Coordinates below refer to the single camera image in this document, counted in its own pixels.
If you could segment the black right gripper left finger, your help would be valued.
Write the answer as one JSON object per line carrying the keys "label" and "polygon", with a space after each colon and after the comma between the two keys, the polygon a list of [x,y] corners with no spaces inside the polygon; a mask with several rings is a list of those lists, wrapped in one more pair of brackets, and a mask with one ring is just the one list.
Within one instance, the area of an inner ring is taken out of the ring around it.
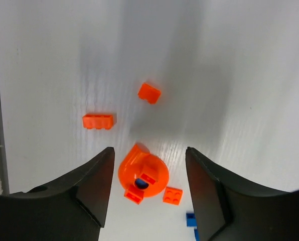
{"label": "black right gripper left finger", "polygon": [[29,192],[0,195],[0,240],[98,240],[114,172],[114,148]]}

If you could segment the orange round lego piece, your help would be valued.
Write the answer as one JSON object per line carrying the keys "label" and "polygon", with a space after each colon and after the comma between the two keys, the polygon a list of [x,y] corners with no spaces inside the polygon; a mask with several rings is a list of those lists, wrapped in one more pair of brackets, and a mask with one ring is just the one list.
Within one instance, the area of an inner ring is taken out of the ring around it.
{"label": "orange round lego piece", "polygon": [[124,197],[140,204],[144,198],[160,194],[169,182],[169,170],[158,156],[135,143],[118,168]]}

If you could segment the small orange lego piece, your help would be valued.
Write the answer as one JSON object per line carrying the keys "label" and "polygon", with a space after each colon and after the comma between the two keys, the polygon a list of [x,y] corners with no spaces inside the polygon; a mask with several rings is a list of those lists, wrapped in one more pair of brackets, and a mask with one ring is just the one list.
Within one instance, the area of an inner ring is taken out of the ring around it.
{"label": "small orange lego piece", "polygon": [[173,205],[179,205],[183,196],[183,190],[173,187],[166,187],[163,202]]}

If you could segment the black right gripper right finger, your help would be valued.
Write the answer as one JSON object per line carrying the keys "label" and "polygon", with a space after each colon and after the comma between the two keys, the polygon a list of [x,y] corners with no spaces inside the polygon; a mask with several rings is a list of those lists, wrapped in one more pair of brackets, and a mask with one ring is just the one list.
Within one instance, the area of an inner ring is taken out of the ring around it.
{"label": "black right gripper right finger", "polygon": [[299,240],[299,190],[252,182],[192,147],[185,161],[200,240]]}

